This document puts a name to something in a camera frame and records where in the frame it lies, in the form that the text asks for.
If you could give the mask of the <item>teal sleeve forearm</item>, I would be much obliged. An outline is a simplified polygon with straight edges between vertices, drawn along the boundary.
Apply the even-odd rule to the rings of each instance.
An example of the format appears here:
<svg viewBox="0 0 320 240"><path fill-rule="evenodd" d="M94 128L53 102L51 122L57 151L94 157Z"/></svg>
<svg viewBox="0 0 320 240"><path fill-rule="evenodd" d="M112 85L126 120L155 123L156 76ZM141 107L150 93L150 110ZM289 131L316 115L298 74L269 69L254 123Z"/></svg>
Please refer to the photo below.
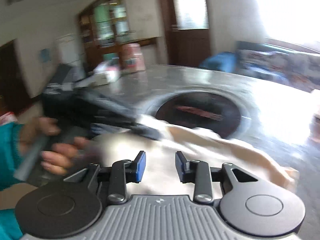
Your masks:
<svg viewBox="0 0 320 240"><path fill-rule="evenodd" d="M37 136L37 120L28 124L10 122L1 126L1 190L20 181L14 173L23 161L25 146ZM22 232L17 223L14 210L1 210L1 239L20 239Z"/></svg>

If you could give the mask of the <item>person's left hand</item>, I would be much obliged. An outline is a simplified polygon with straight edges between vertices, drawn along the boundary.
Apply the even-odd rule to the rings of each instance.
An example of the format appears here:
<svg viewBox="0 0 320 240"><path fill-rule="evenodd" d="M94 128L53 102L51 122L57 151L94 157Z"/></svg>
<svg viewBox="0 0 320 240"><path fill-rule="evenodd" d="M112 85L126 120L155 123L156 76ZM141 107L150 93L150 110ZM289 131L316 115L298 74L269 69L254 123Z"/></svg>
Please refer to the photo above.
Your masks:
<svg viewBox="0 0 320 240"><path fill-rule="evenodd" d="M101 160L99 147L88 129L47 117L26 123L19 135L23 162L14 177L27 181L38 168L64 175Z"/></svg>

